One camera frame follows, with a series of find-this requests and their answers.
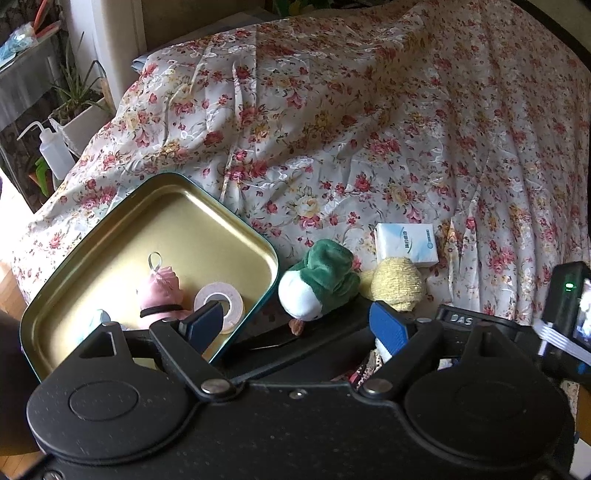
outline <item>roll of tape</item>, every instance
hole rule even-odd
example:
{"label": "roll of tape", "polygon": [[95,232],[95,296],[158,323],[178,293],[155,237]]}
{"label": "roll of tape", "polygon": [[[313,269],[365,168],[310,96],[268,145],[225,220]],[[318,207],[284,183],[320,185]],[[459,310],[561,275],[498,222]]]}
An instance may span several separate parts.
{"label": "roll of tape", "polygon": [[195,297],[195,311],[210,300],[226,300],[229,303],[230,309],[223,316],[222,333],[230,333],[244,317],[244,302],[238,290],[224,282],[205,285]]}

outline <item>bed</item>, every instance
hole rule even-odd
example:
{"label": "bed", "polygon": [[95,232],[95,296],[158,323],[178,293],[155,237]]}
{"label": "bed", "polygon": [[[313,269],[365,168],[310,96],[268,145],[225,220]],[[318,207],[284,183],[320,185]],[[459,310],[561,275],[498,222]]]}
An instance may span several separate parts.
{"label": "bed", "polygon": [[331,238],[368,270],[378,222],[433,223],[421,311],[539,317],[552,267],[590,260],[589,69],[509,0],[329,15],[152,54],[15,251],[25,299],[133,189],[176,171],[285,266]]}

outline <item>white box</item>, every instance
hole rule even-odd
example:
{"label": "white box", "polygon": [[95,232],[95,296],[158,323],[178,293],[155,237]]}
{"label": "white box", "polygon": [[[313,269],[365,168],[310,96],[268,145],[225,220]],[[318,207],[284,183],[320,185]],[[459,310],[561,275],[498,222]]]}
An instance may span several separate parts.
{"label": "white box", "polygon": [[439,262],[430,223],[378,223],[374,235],[378,263],[388,257],[409,258],[417,267]]}

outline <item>screw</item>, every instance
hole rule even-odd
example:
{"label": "screw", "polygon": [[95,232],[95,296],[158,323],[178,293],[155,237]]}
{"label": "screw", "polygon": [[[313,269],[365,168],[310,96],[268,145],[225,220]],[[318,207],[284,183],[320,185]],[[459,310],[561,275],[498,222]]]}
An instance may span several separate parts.
{"label": "screw", "polygon": [[534,480],[552,480],[552,474],[548,470],[543,470],[534,477]]}
{"label": "screw", "polygon": [[369,395],[379,395],[392,390],[393,385],[383,378],[370,378],[363,384],[363,389]]}
{"label": "screw", "polygon": [[303,388],[298,388],[290,392],[290,398],[292,400],[300,400],[306,396],[308,392]]}
{"label": "screw", "polygon": [[210,378],[201,384],[201,390],[209,395],[222,395],[232,388],[225,378]]}
{"label": "screw", "polygon": [[54,470],[49,470],[43,475],[43,480],[61,480],[61,473]]}

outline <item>squeeze bottle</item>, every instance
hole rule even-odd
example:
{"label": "squeeze bottle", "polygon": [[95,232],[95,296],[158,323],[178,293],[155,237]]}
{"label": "squeeze bottle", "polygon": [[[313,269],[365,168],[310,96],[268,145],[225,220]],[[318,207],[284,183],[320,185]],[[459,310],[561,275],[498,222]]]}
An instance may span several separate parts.
{"label": "squeeze bottle", "polygon": [[66,147],[63,137],[61,134],[51,130],[51,128],[43,128],[43,125],[39,122],[33,122],[23,130],[17,140],[20,140],[32,127],[39,127],[41,129],[41,134],[39,135],[41,139],[39,152],[45,158],[47,165],[49,165],[56,178],[63,180],[74,166],[74,158]]}

